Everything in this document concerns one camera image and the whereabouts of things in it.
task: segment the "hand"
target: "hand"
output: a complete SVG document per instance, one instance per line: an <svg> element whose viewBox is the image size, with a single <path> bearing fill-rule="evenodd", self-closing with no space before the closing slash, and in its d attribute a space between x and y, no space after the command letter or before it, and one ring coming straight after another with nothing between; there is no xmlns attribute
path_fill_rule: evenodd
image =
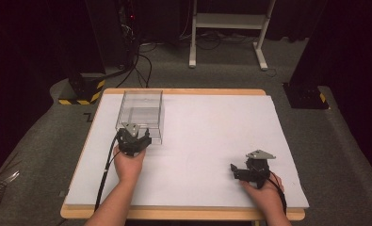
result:
<svg viewBox="0 0 372 226"><path fill-rule="evenodd" d="M141 151L137 156L132 157L120 152L118 146L116 146L113 154L115 156L115 169L120 182L131 182L135 184L141 173L145 150Z"/></svg>
<svg viewBox="0 0 372 226"><path fill-rule="evenodd" d="M272 172L269 178L271 181L276 183L282 191L284 191L282 179L279 176ZM248 182L245 181L240 181L240 184L255 201L257 207L262 210L268 220L280 219L289 223L285 213L283 212L283 204L280 199L277 187L273 185L269 180L266 180L264 185L260 189L251 186Z"/></svg>

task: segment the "cable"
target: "cable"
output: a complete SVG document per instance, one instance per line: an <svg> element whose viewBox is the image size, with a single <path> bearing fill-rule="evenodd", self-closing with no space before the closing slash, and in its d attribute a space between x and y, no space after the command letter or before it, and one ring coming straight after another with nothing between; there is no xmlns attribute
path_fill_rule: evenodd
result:
<svg viewBox="0 0 372 226"><path fill-rule="evenodd" d="M188 21L189 21L189 14L190 14L190 11L191 11L191 0L188 1L188 12L187 12L187 17L186 17L186 25L185 25L185 29L183 30L182 34L180 35L179 38L182 38L182 36L186 33L186 28L188 26Z"/></svg>
<svg viewBox="0 0 372 226"><path fill-rule="evenodd" d="M141 80L139 78L141 77L142 80L144 81L144 83L147 83L147 80L145 80L144 76L142 76L141 72L138 69L136 69L136 72L137 72L137 75L138 75L139 85L142 87L142 83L141 83Z"/></svg>
<svg viewBox="0 0 372 226"><path fill-rule="evenodd" d="M140 57L144 57L144 58L147 59L148 62L150 63L150 72L148 73L148 78L147 78L147 81L145 82L145 88L149 88L149 87L150 87L149 83L150 83L150 78L151 78L151 72L152 72L152 70L153 70L153 64L151 63L151 60L148 59L146 56L144 56L144 55L139 55L139 56L140 56Z"/></svg>
<svg viewBox="0 0 372 226"><path fill-rule="evenodd" d="M123 84L127 78L130 76L130 74L133 72L133 70L136 68L136 65L138 63L138 52L139 52L139 46L138 46L138 49L137 49L137 53L136 53L136 62L133 64L133 67L132 69L130 70L130 72L126 75L126 77L124 77L124 79L116 86L116 88L118 88L121 84Z"/></svg>
<svg viewBox="0 0 372 226"><path fill-rule="evenodd" d="M61 226L63 223L65 223L66 221L68 221L66 218L63 218L58 224L57 226Z"/></svg>
<svg viewBox="0 0 372 226"><path fill-rule="evenodd" d="M113 160L115 159L116 155L118 155L120 152L121 152L121 150L119 150L117 153L115 153L115 155L113 155L113 157L112 157L111 160L109 161L109 165L111 165L111 163L112 163Z"/></svg>
<svg viewBox="0 0 372 226"><path fill-rule="evenodd" d="M239 37L239 38L241 38L241 40L224 40L224 39L221 39L221 42L223 44L244 44L244 43L254 42L257 39L257 37L248 37L248 36L242 36L242 37Z"/></svg>
<svg viewBox="0 0 372 226"><path fill-rule="evenodd" d="M156 47L158 46L158 43L156 41L152 42L152 43L143 43L143 44L141 44L141 46L147 46L147 45L152 45L152 44L154 44L154 47L152 49L139 51L139 52L140 53L148 53L148 52L151 52L152 50L156 49Z"/></svg>
<svg viewBox="0 0 372 226"><path fill-rule="evenodd" d="M221 38L220 36L215 32L214 33L215 36L213 36L214 38L212 38L212 36L210 35L207 35L207 36L201 36L205 41L218 41L218 44L215 45L214 47L211 47L211 48L204 48L204 47L201 47L200 45L196 44L196 46L198 46L200 49L203 49L203 50L213 50L213 49L216 49L220 46L221 44Z"/></svg>
<svg viewBox="0 0 372 226"><path fill-rule="evenodd" d="M113 146L115 145L115 141L116 141L117 138L118 138L118 134L116 134L115 137L113 138L110 149L109 149L109 154L108 154L108 158L106 160L103 178L101 179L100 188L98 189L97 200L95 201L94 212L100 206L100 201L101 201L101 196L103 194L103 190L104 190L104 186L105 186L106 176L108 174L110 164L112 163L112 160L113 160L113 158L112 158L112 160L110 159L110 156L112 154Z"/></svg>
<svg viewBox="0 0 372 226"><path fill-rule="evenodd" d="M271 179L270 179L270 175L268 175L268 177L266 177L265 175L262 174L261 171L259 171L254 165L252 165L253 169L259 173L259 175L263 178L265 178L266 180L268 180L269 182L271 182L276 188L277 188L277 192L279 193L279 196L280 196L280 200L282 201L282 205L283 205L283 211L284 213L286 214L286 199L285 199L285 195L282 191L282 189L280 188L279 186L279 181L277 180L277 176L274 174L274 172L272 172L271 170L269 170L269 172L271 174L274 175L274 178L276 178L276 181L277 181L277 184L274 183Z"/></svg>
<svg viewBox="0 0 372 226"><path fill-rule="evenodd" d="M128 40L130 40L130 42L131 42L132 40L134 40L134 36L135 36L135 34L133 33L133 29L130 28L130 27L129 27L128 25L126 25L126 24L122 24L121 27L124 28L124 29L123 29L123 33L125 34L125 37L126 37Z"/></svg>

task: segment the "clear plastic container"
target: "clear plastic container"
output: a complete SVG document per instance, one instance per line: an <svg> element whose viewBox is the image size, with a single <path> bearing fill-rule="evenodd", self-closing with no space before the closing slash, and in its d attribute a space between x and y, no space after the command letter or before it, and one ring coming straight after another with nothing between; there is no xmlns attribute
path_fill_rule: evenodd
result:
<svg viewBox="0 0 372 226"><path fill-rule="evenodd" d="M126 90L121 101L116 129L123 128L123 123L135 123L140 126L138 137L143 137L147 128L153 144L162 144L163 107L162 90Z"/></svg>

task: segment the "black cable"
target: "black cable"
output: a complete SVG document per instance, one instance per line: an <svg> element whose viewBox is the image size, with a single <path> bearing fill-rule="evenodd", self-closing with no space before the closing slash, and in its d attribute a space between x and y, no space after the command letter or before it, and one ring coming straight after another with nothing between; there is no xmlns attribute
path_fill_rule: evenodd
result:
<svg viewBox="0 0 372 226"><path fill-rule="evenodd" d="M144 81L145 84L147 83L147 80L145 80L144 76L142 76L141 72L138 69L136 69L136 72L137 72L137 77L138 77L138 83L142 87L142 83L141 83L140 78L142 78L142 80Z"/></svg>
<svg viewBox="0 0 372 226"><path fill-rule="evenodd" d="M213 50L213 49L218 48L220 46L220 44L221 44L221 38L220 38L220 36L216 32L215 32L215 35L214 36L208 35L208 36L205 36L205 37L204 36L201 36L201 37L205 41L217 41L218 43L215 46L211 47L211 48L204 48L204 47L201 47L200 45L196 44L196 46L199 47L200 49L203 49L203 50Z"/></svg>
<svg viewBox="0 0 372 226"><path fill-rule="evenodd" d="M115 155L113 155L113 157L112 157L111 160L109 161L109 165L111 165L111 163L112 163L113 160L115 159L116 155L118 155L120 152L121 152L121 150L119 150L117 153L115 153Z"/></svg>
<svg viewBox="0 0 372 226"><path fill-rule="evenodd" d="M130 74L133 72L133 70L136 68L137 64L138 64L138 51L139 51L139 47L137 49L137 54L136 54L136 62L132 65L132 69L130 70L130 72L126 75L126 77L124 77L124 79L116 86L116 88L118 88L121 84L123 84L127 78L130 76Z"/></svg>
<svg viewBox="0 0 372 226"><path fill-rule="evenodd" d="M105 164L105 169L104 169L104 174L103 174L103 178L101 179L101 183L100 183L100 188L98 190L98 195L97 195L97 200L95 202L95 207L94 207L94 212L98 209L98 207L100 206L100 201L101 201L101 196L103 194L103 190L104 190L104 186L105 186L105 180L106 180L106 176L108 175L108 171L109 171L109 166L110 164L112 163L112 160L110 159L110 156L112 154L112 150L113 150L113 146L115 145L115 141L118 137L118 134L115 135L115 137L113 138L112 140L112 144L110 146L110 149L109 149L109 154L108 154L108 158L106 160L106 164Z"/></svg>
<svg viewBox="0 0 372 226"><path fill-rule="evenodd" d="M149 49L149 50L143 50L143 51L139 51L140 53L148 53L148 52L151 52L152 50L156 49L156 47L158 46L158 43L156 41L154 41L153 43L150 43L150 44L154 44L154 47Z"/></svg>
<svg viewBox="0 0 372 226"><path fill-rule="evenodd" d="M191 0L188 1L188 11L187 11L187 17L186 17L186 25L185 25L185 29L183 30L182 34L180 35L180 38L184 36L184 34L186 33L186 29L188 27L188 22L189 22L189 16L190 16L190 13L191 12Z"/></svg>
<svg viewBox="0 0 372 226"><path fill-rule="evenodd" d="M148 62L150 63L150 72L148 73L147 81L145 82L145 88L149 88L150 87L151 72L153 70L153 64L151 63L151 60L148 59L146 56L144 56L144 55L139 55L139 56L146 58L148 60Z"/></svg>
<svg viewBox="0 0 372 226"><path fill-rule="evenodd" d="M63 218L58 224L57 226L61 226L63 223L65 223L66 221L68 221L66 218Z"/></svg>
<svg viewBox="0 0 372 226"><path fill-rule="evenodd" d="M272 171L269 171L270 173L272 173L274 175L274 178L276 178L276 181L277 181L277 184L274 183L271 179L270 179L270 175L268 175L268 177L266 177L265 175L262 174L262 172L260 172L256 167L254 167L252 165L253 169L259 173L259 175L263 178L265 178L266 180L270 181L276 188L277 188L277 192L279 193L279 196L280 196L280 200L282 201L282 205L283 205L283 211L284 213L286 214L286 199L285 199L285 195L282 191L282 189L280 188L279 186L279 181L277 180L277 176L274 174L274 172Z"/></svg>
<svg viewBox="0 0 372 226"><path fill-rule="evenodd" d="M224 40L223 38L221 38L221 43L223 44L244 44L244 43L254 42L257 39L256 37L254 37L250 40L246 40L247 38L249 38L248 36L244 36L240 38L241 40Z"/></svg>

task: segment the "wooden table edge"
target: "wooden table edge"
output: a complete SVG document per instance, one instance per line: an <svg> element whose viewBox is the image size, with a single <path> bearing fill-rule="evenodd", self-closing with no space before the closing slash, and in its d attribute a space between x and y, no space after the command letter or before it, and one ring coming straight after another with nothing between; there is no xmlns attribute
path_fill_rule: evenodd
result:
<svg viewBox="0 0 372 226"><path fill-rule="evenodd" d="M93 205L63 204L60 214L63 218L90 218ZM303 208L287 208L289 220L303 220ZM132 206L128 219L162 219L162 220L263 220L264 215L256 208L243 207L180 207L180 206Z"/></svg>
<svg viewBox="0 0 372 226"><path fill-rule="evenodd" d="M196 94L196 95L266 95L262 89L135 89L108 88L104 90L104 94L123 94L125 90L162 90L163 94Z"/></svg>

